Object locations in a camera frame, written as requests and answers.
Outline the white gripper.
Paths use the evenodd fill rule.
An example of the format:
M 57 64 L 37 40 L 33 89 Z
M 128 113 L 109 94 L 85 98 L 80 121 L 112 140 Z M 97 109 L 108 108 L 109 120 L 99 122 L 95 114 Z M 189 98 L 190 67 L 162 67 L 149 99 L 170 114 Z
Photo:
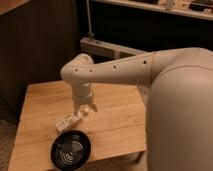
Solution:
M 73 84 L 72 85 L 72 99 L 74 103 L 74 115 L 78 116 L 81 105 L 88 105 L 97 112 L 97 106 L 94 103 L 94 93 L 90 83 Z

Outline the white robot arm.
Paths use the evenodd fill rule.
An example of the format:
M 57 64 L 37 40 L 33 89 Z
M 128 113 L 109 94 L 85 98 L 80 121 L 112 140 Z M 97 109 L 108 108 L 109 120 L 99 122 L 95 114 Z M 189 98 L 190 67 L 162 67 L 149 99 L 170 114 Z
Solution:
M 94 104 L 93 83 L 147 87 L 147 170 L 213 171 L 213 51 L 160 50 L 99 64 L 81 53 L 60 74 L 76 108 Z

